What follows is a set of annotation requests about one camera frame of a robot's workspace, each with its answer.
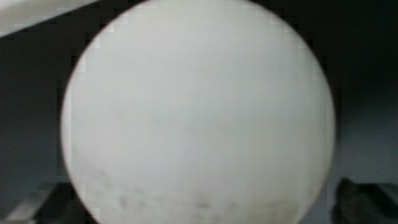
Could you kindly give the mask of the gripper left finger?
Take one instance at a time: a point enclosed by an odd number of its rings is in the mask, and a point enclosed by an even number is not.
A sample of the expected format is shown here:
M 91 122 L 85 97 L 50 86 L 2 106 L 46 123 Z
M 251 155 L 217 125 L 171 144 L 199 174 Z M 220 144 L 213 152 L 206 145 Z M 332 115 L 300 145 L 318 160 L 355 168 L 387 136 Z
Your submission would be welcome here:
M 85 208 L 67 182 L 39 185 L 0 224 L 89 224 Z

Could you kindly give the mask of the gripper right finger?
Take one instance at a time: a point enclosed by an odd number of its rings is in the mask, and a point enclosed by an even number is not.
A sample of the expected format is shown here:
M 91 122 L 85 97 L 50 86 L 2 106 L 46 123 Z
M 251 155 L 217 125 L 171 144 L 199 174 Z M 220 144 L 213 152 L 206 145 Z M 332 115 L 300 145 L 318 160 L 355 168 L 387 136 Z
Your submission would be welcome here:
M 341 179 L 332 224 L 398 224 L 398 185 Z

